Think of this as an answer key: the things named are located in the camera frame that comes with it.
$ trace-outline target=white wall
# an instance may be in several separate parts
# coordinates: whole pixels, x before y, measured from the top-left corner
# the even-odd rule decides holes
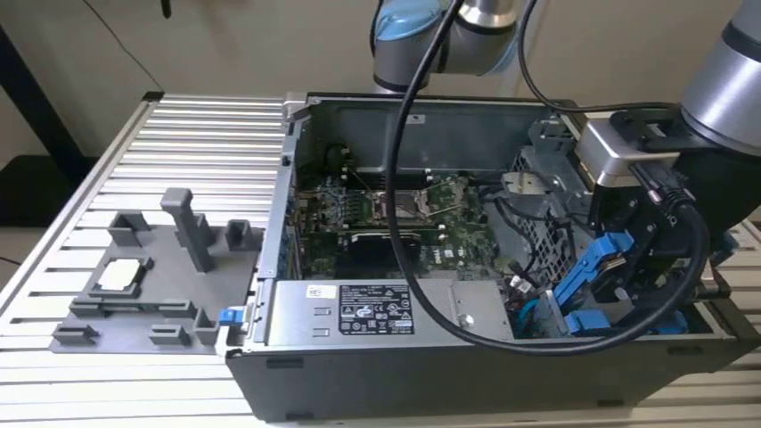
[[[166,92],[372,90],[374,0],[173,0],[169,20],[158,0],[90,3]],[[0,24],[74,139],[97,154],[156,87],[80,0],[3,0]],[[430,93],[494,95],[500,83],[446,76]]]
[[[168,21],[158,0],[90,2],[168,92],[372,89],[366,35],[376,0],[173,0]],[[584,103],[677,100],[738,3],[552,0],[536,17],[529,53],[540,86]],[[150,80],[81,0],[0,0],[0,24],[74,139],[98,154],[156,89]],[[429,93],[529,95],[524,86],[501,83],[500,76],[437,76]],[[0,140],[16,141],[0,144],[0,159],[38,149],[6,111],[0,99]]]
[[[528,55],[549,97],[681,99],[741,0],[552,0]],[[528,87],[517,87],[530,96]]]

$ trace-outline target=motherboard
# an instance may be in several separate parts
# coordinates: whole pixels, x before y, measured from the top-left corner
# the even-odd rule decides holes
[[[304,279],[401,278],[388,233],[386,198],[370,177],[328,177],[298,192]],[[404,249],[421,278],[501,279],[497,244],[477,189],[457,173],[429,173],[396,193]]]

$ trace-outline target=label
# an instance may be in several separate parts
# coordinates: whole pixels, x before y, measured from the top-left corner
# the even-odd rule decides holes
[[[341,334],[413,334],[413,308],[406,285],[341,285]]]
[[[526,294],[530,291],[532,291],[532,285],[524,281],[524,283],[518,285],[518,292]]]
[[[336,294],[336,285],[306,285],[306,299],[334,299]]]

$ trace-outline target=power supply label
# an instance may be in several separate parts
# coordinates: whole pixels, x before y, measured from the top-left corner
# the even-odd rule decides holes
[[[406,285],[341,285],[342,334],[413,334],[413,305]]]

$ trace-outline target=black cable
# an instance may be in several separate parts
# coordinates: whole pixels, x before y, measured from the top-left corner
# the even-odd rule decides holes
[[[709,254],[709,232],[708,227],[702,221],[702,217],[690,205],[678,205],[674,209],[674,214],[678,221],[682,221],[692,226],[693,233],[690,234],[692,245],[690,245],[690,258],[689,263],[685,268],[685,275],[680,279],[680,283],[676,285],[668,285],[673,288],[673,293],[668,295],[664,305],[657,308],[640,322],[630,325],[624,330],[617,332],[609,337],[600,338],[594,341],[574,343],[572,345],[518,345],[509,342],[494,341],[488,337],[480,336],[458,325],[452,323],[448,316],[438,312],[434,304],[430,302],[425,296],[425,292],[417,283],[417,278],[414,277],[414,268],[410,260],[406,257],[404,250],[402,238],[400,235],[400,225],[396,218],[396,189],[393,188],[393,179],[396,176],[396,169],[398,166],[398,155],[400,147],[402,145],[404,136],[404,126],[406,123],[406,116],[413,107],[413,100],[420,86],[422,85],[425,75],[430,69],[430,64],[436,57],[436,53],[444,39],[452,28],[452,23],[457,15],[457,10],[462,5],[464,0],[453,0],[452,5],[446,8],[446,13],[436,29],[433,40],[430,46],[428,46],[424,54],[424,58],[420,61],[417,70],[414,71],[413,80],[404,93],[402,103],[400,106],[400,112],[396,118],[396,124],[389,141],[389,150],[385,153],[385,195],[386,195],[386,218],[389,221],[389,235],[392,238],[393,253],[400,264],[400,270],[402,271],[404,279],[409,284],[410,291],[413,292],[414,298],[420,303],[425,313],[434,320],[434,322],[460,340],[472,343],[474,345],[490,348],[493,350],[508,350],[524,355],[533,356],[570,356],[578,354],[586,354],[592,352],[598,352],[613,348],[628,341],[632,341],[642,334],[648,333],[657,322],[668,315],[670,315],[674,310],[678,309],[680,305],[692,293],[692,288],[696,281],[700,278],[700,273],[705,266],[705,261],[708,260]]]
[[[376,25],[378,24],[378,15],[381,14],[382,0],[378,0],[376,12],[372,14],[372,23],[369,24],[369,51],[376,56]]]
[[[528,22],[532,17],[532,12],[536,8],[536,0],[529,0],[525,7],[524,17],[521,18],[521,23],[518,25],[517,31],[517,47],[518,47],[518,65],[521,66],[521,74],[524,75],[525,84],[532,90],[538,101],[541,101],[546,107],[556,111],[565,113],[593,113],[598,111],[616,111],[616,110],[640,110],[640,109],[670,109],[676,104],[673,103],[621,103],[621,104],[608,104],[608,105],[589,105],[584,107],[566,107],[552,102],[549,98],[545,97],[542,92],[536,87],[534,80],[532,79],[530,73],[528,71],[528,66],[525,65],[525,31],[528,28]]]
[[[508,217],[508,214],[504,212],[501,198],[494,199],[494,209],[497,210],[497,214],[500,214],[500,217],[502,218],[504,224],[528,241],[528,246],[530,249],[529,251],[532,253],[532,257],[529,258],[525,267],[522,267],[516,261],[510,265],[510,269],[513,270],[514,274],[518,275],[518,277],[524,279],[525,282],[528,282],[538,290],[541,288],[541,284],[532,278],[529,274],[532,268],[534,267],[536,259],[538,258],[538,250],[536,248],[536,242],[529,236],[529,234],[521,229],[521,227],[514,224],[514,222]]]
[[[124,43],[121,43],[121,39],[118,38],[118,36],[116,35],[113,29],[110,28],[110,26],[108,25],[108,22],[105,22],[104,17],[101,16],[101,14],[94,10],[93,5],[88,2],[88,0],[82,0],[82,3],[86,5],[86,7],[89,8],[90,11],[93,11],[94,16],[97,17],[97,19],[101,21],[101,23],[104,24],[105,29],[108,30],[108,32],[110,33],[110,35],[113,36],[116,42],[118,43],[118,47],[121,47],[121,50],[124,51],[124,53],[129,56],[129,58],[132,58],[132,61],[134,61],[134,64],[137,64],[137,66],[142,69],[142,71],[145,72],[145,74],[148,75],[148,77],[150,78],[150,80],[153,80],[153,83],[156,84],[156,87],[158,88],[158,90],[161,92],[164,92],[164,87],[160,85],[158,81],[156,80],[156,78],[153,77],[153,75],[150,74],[150,72],[148,71],[148,69],[145,68],[145,66],[142,65],[142,63],[137,60],[137,58],[134,57],[134,55],[129,52],[129,50],[126,49],[126,47],[124,46]]]
[[[562,219],[560,217],[552,217],[549,214],[546,214],[546,217],[533,216],[529,213],[522,212],[521,210],[514,208],[508,198],[500,198],[500,199],[502,199],[504,207],[508,209],[508,211],[510,211],[510,214],[513,214],[516,217],[525,218],[526,220],[530,221],[545,221],[545,222],[552,222],[553,220]]]
[[[0,260],[4,261],[5,263],[10,263],[12,265],[21,266],[20,261],[14,261],[13,259],[9,259],[8,257],[0,256]]]
[[[562,228],[566,231],[566,238],[568,238],[568,256],[570,257],[570,265],[576,266],[577,262],[577,254],[576,254],[576,237],[573,236],[573,227],[570,223],[568,223]]]

